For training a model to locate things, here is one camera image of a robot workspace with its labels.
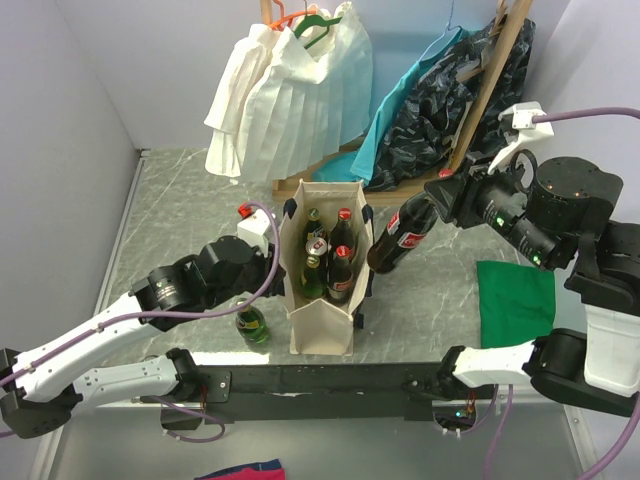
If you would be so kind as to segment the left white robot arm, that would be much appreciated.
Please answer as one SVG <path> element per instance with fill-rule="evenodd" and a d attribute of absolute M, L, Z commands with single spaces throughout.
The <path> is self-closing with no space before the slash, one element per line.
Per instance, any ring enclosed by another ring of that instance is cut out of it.
<path fill-rule="evenodd" d="M 147 362 L 114 369 L 99 364 L 112 353 L 190 321 L 219 316 L 217 306 L 246 293 L 251 301 L 278 292 L 281 248 L 265 251 L 226 235 L 153 269 L 93 318 L 32 350 L 1 352 L 1 418 L 22 439 L 52 432 L 82 409 L 124 397 L 186 402 L 203 380 L 191 354 L 173 348 Z"/>

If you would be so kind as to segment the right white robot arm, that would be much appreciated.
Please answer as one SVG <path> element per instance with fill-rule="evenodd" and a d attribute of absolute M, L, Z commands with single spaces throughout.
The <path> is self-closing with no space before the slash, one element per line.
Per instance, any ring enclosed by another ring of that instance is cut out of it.
<path fill-rule="evenodd" d="M 533 266 L 568 269 L 565 287 L 579 296 L 587 330 L 556 328 L 512 347 L 454 346 L 438 385 L 450 398 L 484 385 L 530 385 L 560 404 L 628 417 L 639 401 L 639 228 L 612 219 L 623 182 L 574 156 L 532 169 L 523 185 L 515 161 L 497 173 L 468 161 L 424 191 L 442 221 L 487 225 Z"/>

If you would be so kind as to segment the cola glass bottle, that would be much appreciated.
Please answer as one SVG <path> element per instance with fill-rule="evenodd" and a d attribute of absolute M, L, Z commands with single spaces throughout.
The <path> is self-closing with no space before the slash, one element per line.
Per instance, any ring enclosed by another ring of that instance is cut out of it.
<path fill-rule="evenodd" d="M 352 225 L 352 211 L 350 208 L 343 207 L 339 209 L 336 224 L 329 236 L 329 244 L 332 249 L 346 246 L 351 253 L 355 252 L 357 237 Z"/>

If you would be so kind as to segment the cream canvas tote bag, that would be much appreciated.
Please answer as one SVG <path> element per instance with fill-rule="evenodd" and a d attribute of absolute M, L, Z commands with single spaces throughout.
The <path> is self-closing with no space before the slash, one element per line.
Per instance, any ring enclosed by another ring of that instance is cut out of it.
<path fill-rule="evenodd" d="M 283 207 L 280 265 L 290 352 L 350 356 L 373 272 L 373 214 L 359 183 L 302 181 Z"/>

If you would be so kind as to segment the silver beverage can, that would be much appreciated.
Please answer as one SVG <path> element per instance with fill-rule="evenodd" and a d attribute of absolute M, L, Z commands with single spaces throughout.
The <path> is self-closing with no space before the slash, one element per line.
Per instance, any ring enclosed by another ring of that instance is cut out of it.
<path fill-rule="evenodd" d="M 321 263 L 325 264 L 328 255 L 328 244 L 323 237 L 313 237 L 307 240 L 305 245 L 306 254 L 317 257 Z"/>

